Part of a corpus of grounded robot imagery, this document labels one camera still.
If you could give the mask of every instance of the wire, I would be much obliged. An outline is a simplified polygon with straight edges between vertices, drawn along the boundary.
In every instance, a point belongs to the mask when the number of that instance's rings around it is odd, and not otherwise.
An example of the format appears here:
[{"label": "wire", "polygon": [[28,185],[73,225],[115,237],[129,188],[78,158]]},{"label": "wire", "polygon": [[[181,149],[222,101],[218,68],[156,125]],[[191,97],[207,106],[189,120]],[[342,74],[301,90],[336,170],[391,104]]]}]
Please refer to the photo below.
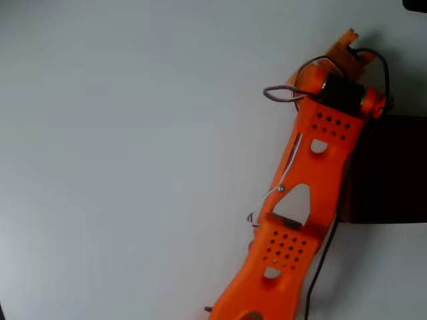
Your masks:
[{"label": "wire", "polygon": [[[299,110],[300,110],[300,108],[298,107],[298,104],[297,104],[297,102],[299,101],[299,100],[302,100],[302,99],[304,99],[304,97],[306,96],[306,95],[309,95],[309,96],[314,96],[314,94],[313,93],[311,93],[311,92],[308,92],[308,91],[304,91],[304,90],[301,90],[301,89],[298,89],[297,87],[296,87],[296,85],[297,85],[297,81],[298,81],[298,77],[300,76],[300,73],[301,73],[301,71],[305,68],[305,67],[307,67],[309,64],[311,64],[311,63],[313,63],[313,62],[316,62],[316,61],[320,61],[320,60],[327,60],[327,61],[329,61],[331,64],[332,64],[332,66],[334,67],[334,68],[336,68],[340,73],[341,73],[341,76],[343,76],[343,77],[345,77],[346,76],[346,73],[345,73],[345,71],[338,65],[338,64],[336,64],[335,63],[335,61],[334,60],[332,60],[331,59],[331,57],[329,57],[329,56],[327,56],[327,55],[320,55],[319,57],[315,57],[315,58],[313,58],[313,59],[310,59],[309,61],[307,61],[307,62],[305,62],[300,68],[299,68],[299,70],[298,70],[298,72],[297,72],[297,74],[296,74],[296,78],[295,78],[295,84],[292,86],[292,85],[276,85],[276,86],[274,86],[274,87],[267,87],[267,88],[265,88],[263,91],[262,91],[262,94],[265,96],[265,97],[267,97],[268,99],[270,99],[270,100],[272,100],[272,101],[275,101],[275,102],[294,102],[295,103],[295,110],[298,112]],[[276,90],[289,90],[289,91],[291,91],[292,92],[292,98],[290,98],[290,99],[286,99],[286,98],[278,98],[278,97],[276,97],[275,95],[272,95],[269,91],[276,91]]]},{"label": "wire", "polygon": [[254,223],[254,213],[255,213],[255,211],[257,211],[261,206],[262,206],[262,204],[264,203],[264,201],[273,193],[273,192],[275,192],[276,190],[278,190],[279,192],[283,192],[285,189],[284,189],[284,187],[283,187],[283,181],[285,180],[285,177],[286,177],[286,175],[288,174],[288,172],[289,172],[289,170],[291,169],[291,167],[292,167],[292,164],[294,163],[294,161],[295,161],[295,158],[296,158],[296,154],[297,154],[297,151],[298,151],[298,149],[300,148],[300,145],[301,145],[301,141],[302,141],[302,134],[299,134],[297,137],[296,137],[296,140],[295,140],[295,143],[294,143],[294,148],[292,149],[292,152],[291,152],[291,154],[290,154],[290,158],[289,158],[289,161],[288,161],[288,164],[286,165],[286,168],[285,168],[285,170],[283,171],[283,174],[282,174],[282,177],[280,178],[280,181],[279,181],[279,183],[278,183],[278,185],[276,185],[273,189],[271,189],[271,190],[269,190],[263,197],[262,197],[262,199],[261,199],[261,201],[257,204],[257,206],[256,206],[256,208],[255,208],[255,210],[253,210],[247,217],[246,217],[246,221],[247,222],[250,222],[251,224],[252,224],[252,227],[254,227],[254,228],[258,228],[259,226],[260,226],[260,224],[259,223]]},{"label": "wire", "polygon": [[375,55],[382,63],[382,67],[384,69],[384,95],[386,96],[386,106],[384,107],[384,111],[388,111],[393,107],[393,99],[390,97],[390,74],[388,72],[388,64],[386,58],[384,56],[369,48],[358,48],[358,49],[352,49],[352,52],[359,53],[359,52],[369,52]]},{"label": "wire", "polygon": [[[384,112],[390,110],[393,107],[394,102],[393,102],[393,98],[391,98],[391,96],[390,96],[390,74],[388,72],[387,60],[384,58],[383,55],[381,55],[379,52],[377,52],[373,49],[369,49],[369,48],[351,49],[350,48],[350,50],[352,50],[352,52],[355,54],[357,54],[359,52],[369,52],[369,53],[372,53],[373,55],[375,55],[377,58],[379,58],[379,60],[382,63],[383,69],[384,69],[384,95],[386,97],[386,104],[384,107]],[[306,311],[304,314],[304,320],[308,320],[308,315],[310,313],[310,299],[312,296],[312,292],[313,292],[314,286],[316,285],[316,281],[319,277],[320,271],[322,270],[323,263],[325,261],[326,255],[328,254],[328,250],[330,248],[330,245],[332,243],[332,239],[334,238],[334,235],[335,235],[337,228],[338,228],[338,216],[335,218],[334,224],[332,225],[331,232],[330,232],[330,235],[328,237],[328,241],[326,242],[322,256],[320,257],[318,268],[316,269],[316,273],[314,274],[312,282],[310,283],[310,287],[308,288],[307,298],[306,298]]]},{"label": "wire", "polygon": [[[320,55],[318,57],[314,57],[313,59],[310,59],[309,61],[305,62],[300,69],[298,70],[298,73],[296,74],[296,78],[295,78],[295,83],[294,83],[294,87],[296,87],[297,82],[298,82],[298,77],[300,76],[300,73],[304,70],[305,67],[307,67],[308,65],[317,62],[317,61],[321,61],[321,60],[326,60],[329,61],[329,63],[335,68],[337,69],[340,73],[341,76],[346,78],[347,74],[344,71],[343,68],[341,68],[330,56],[328,55]],[[300,107],[298,106],[298,100],[294,101],[294,107],[295,107],[295,111],[298,112],[300,110]]]},{"label": "wire", "polygon": [[[269,91],[275,91],[275,90],[289,90],[289,91],[292,91],[294,96],[291,99],[277,98],[275,95],[272,95],[271,93],[269,93]],[[291,85],[276,85],[274,87],[267,87],[262,91],[262,94],[268,99],[273,100],[275,102],[294,102],[294,101],[304,99],[303,95],[313,95],[311,92],[298,89]]]},{"label": "wire", "polygon": [[325,244],[325,249],[323,250],[322,256],[320,257],[318,268],[316,269],[316,273],[314,274],[312,282],[310,283],[310,287],[308,288],[307,299],[306,299],[306,312],[304,314],[304,320],[308,320],[308,315],[310,313],[310,298],[312,297],[314,285],[316,284],[320,271],[322,270],[323,262],[325,261],[326,255],[328,254],[328,250],[332,243],[332,239],[334,238],[337,227],[338,227],[338,216],[335,218],[334,225],[332,226],[331,232],[328,237],[328,241]]}]

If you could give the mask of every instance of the white wire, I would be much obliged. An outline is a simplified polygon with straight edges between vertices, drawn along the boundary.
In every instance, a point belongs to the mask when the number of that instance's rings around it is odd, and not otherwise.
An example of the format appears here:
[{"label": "white wire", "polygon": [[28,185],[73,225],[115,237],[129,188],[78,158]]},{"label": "white wire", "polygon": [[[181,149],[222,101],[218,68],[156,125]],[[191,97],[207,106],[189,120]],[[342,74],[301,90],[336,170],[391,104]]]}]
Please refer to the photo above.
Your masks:
[{"label": "white wire", "polygon": [[285,180],[286,175],[288,174],[289,170],[291,169],[292,163],[294,163],[296,154],[298,149],[300,148],[301,145],[301,141],[302,141],[302,134],[300,133],[297,137],[296,140],[296,144],[295,144],[295,149],[294,152],[291,154],[291,158],[289,160],[288,165],[286,166],[285,170],[283,171],[282,177],[280,178],[279,184],[276,185],[273,189],[269,190],[261,199],[261,201],[257,204],[255,210],[253,210],[249,215],[248,215],[248,221],[252,224],[252,227],[254,228],[258,228],[260,226],[259,223],[253,223],[253,215],[255,213],[255,211],[257,211],[262,204],[264,203],[264,201],[274,192],[276,192],[280,187],[283,187],[282,183]]}]

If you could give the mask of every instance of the white wall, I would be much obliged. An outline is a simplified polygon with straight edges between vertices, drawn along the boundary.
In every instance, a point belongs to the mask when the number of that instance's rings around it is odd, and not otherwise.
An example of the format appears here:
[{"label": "white wall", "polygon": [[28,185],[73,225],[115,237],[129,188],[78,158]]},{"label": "white wall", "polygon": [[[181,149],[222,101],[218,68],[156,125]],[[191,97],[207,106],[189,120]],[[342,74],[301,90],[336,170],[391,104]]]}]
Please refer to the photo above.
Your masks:
[{"label": "white wall", "polygon": [[[261,91],[349,27],[427,114],[427,15],[400,0],[0,2],[7,320],[207,319],[294,121]],[[423,319],[426,240],[341,227],[311,319]]]}]

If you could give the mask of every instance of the perforated orange panel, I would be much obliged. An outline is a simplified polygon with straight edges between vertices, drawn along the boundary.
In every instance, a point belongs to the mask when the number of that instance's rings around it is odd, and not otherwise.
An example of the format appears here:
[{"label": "perforated orange panel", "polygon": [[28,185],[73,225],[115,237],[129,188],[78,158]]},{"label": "perforated orange panel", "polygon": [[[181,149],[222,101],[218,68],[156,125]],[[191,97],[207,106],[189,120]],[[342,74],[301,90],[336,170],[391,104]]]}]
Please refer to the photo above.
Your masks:
[{"label": "perforated orange panel", "polygon": [[[265,201],[255,230],[255,239],[242,270],[213,306],[211,320],[251,319],[292,320],[295,317],[305,274],[322,244],[336,214],[342,171],[354,148],[364,121],[337,110],[304,99],[274,177],[279,184],[289,163],[297,139],[302,135],[294,162],[283,180],[284,192],[274,192]],[[314,139],[328,143],[322,153],[314,153]],[[284,220],[272,215],[274,207],[296,185],[310,187],[310,216],[299,230],[285,226]],[[266,268],[278,276],[264,276]]]}]

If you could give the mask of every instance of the triangular cutout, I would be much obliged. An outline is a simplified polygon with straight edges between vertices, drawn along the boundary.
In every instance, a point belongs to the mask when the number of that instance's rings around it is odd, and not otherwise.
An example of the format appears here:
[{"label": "triangular cutout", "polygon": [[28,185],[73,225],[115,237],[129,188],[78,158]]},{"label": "triangular cutout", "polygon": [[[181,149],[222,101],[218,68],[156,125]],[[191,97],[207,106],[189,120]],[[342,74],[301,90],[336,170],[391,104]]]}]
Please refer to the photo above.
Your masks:
[{"label": "triangular cutout", "polygon": [[303,183],[296,185],[275,206],[274,213],[304,225],[310,215],[310,187]]}]

